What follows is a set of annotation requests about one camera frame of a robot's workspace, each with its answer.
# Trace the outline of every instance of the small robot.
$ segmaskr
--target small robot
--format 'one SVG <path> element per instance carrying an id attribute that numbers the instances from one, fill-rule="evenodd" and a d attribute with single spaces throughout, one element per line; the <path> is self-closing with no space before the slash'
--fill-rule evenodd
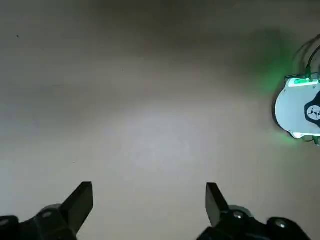
<path id="1" fill-rule="evenodd" d="M 320 137 L 320 80 L 319 73 L 311 73 L 311 62 L 320 50 L 312 53 L 305 75 L 289 77 L 275 102 L 275 118 L 281 128 L 294 138 L 311 136 L 319 146 Z"/>

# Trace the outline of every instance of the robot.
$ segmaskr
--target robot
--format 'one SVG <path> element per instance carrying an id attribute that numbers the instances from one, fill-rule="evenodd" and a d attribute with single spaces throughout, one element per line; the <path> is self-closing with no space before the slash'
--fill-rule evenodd
<path id="1" fill-rule="evenodd" d="M 320 35 L 307 44 L 312 45 L 319 38 Z M 305 75 L 287 77 L 274 108 L 276 121 L 282 129 L 296 139 L 311 136 L 317 146 L 320 137 L 320 80 L 318 72 L 311 73 L 311 63 L 319 50 L 320 46 L 311 54 Z"/>

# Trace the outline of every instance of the screw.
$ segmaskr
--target screw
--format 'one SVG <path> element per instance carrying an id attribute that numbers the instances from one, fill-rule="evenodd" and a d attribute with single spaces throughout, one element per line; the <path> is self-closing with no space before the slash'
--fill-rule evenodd
<path id="1" fill-rule="evenodd" d="M 2 219 L 2 220 L 0 220 L 0 226 L 4 226 L 4 225 L 6 225 L 7 223 L 9 223 L 9 220 L 8 220 L 8 219 Z"/>
<path id="2" fill-rule="evenodd" d="M 244 214 L 243 214 L 242 212 L 240 212 L 240 211 L 235 211 L 235 212 L 233 213 L 233 216 L 234 216 L 235 218 L 237 218 L 237 219 L 242 219 L 242 218 L 244 217 Z"/>
<path id="3" fill-rule="evenodd" d="M 275 221 L 275 225 L 277 225 L 278 227 L 285 229 L 287 227 L 287 224 L 285 221 L 278 219 Z"/>
<path id="4" fill-rule="evenodd" d="M 52 213 L 50 211 L 46 211 L 44 214 L 42 214 L 42 217 L 44 219 L 46 219 L 46 218 L 50 217 L 51 215 L 52 215 Z"/>

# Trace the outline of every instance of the green led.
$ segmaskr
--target green led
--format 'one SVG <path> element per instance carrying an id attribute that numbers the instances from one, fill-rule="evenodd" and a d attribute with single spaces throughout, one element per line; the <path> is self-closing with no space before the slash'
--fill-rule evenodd
<path id="1" fill-rule="evenodd" d="M 318 79 L 310 79 L 310 78 L 291 78 L 288 82 L 288 86 L 291 87 L 302 87 L 307 85 L 315 85 L 319 84 Z"/>
<path id="2" fill-rule="evenodd" d="M 309 78 L 296 78 L 294 80 L 294 84 L 305 84 L 305 83 L 313 83 L 318 82 L 317 79 L 309 79 Z"/>

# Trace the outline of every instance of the floor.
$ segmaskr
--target floor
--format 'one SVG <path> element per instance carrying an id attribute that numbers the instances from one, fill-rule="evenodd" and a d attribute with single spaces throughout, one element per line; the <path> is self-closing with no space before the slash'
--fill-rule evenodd
<path id="1" fill-rule="evenodd" d="M 320 149 L 272 117 L 319 10 L 311 0 L 2 1 L 0 215 L 27 220 L 92 181 L 80 240 L 195 239 L 216 182 L 259 221 L 286 217 L 319 238 Z"/>

